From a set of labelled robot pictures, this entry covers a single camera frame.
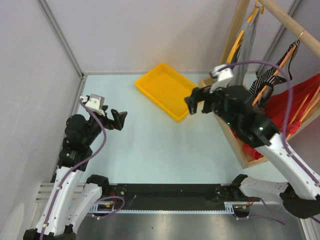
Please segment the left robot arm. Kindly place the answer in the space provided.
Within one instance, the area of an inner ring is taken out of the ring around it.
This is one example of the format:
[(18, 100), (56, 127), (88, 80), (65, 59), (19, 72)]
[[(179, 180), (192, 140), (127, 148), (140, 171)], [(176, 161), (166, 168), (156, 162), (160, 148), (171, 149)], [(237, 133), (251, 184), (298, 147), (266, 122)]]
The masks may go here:
[(74, 240), (82, 221), (94, 203), (110, 196), (107, 177), (93, 174), (84, 184), (80, 196), (72, 202), (80, 178), (89, 160), (97, 155), (91, 144), (106, 130), (122, 130), (127, 112), (111, 110), (113, 119), (102, 112), (90, 112), (89, 119), (81, 114), (70, 116), (66, 121), (65, 138), (59, 153), (54, 185), (44, 212), (36, 226), (25, 231), (25, 240)]

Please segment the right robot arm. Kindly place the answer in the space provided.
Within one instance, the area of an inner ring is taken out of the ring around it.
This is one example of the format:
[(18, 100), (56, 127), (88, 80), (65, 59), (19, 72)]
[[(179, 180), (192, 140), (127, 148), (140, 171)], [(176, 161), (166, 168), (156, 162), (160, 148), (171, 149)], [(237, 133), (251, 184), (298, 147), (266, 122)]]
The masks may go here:
[(231, 196), (242, 201), (245, 197), (259, 198), (281, 204), (287, 212), (300, 219), (320, 213), (320, 176), (293, 151), (273, 121), (252, 108), (253, 96), (240, 85), (195, 87), (185, 97), (190, 114), (213, 112), (222, 119), (245, 144), (266, 157), (285, 177), (286, 182), (255, 179), (238, 175), (231, 183)]

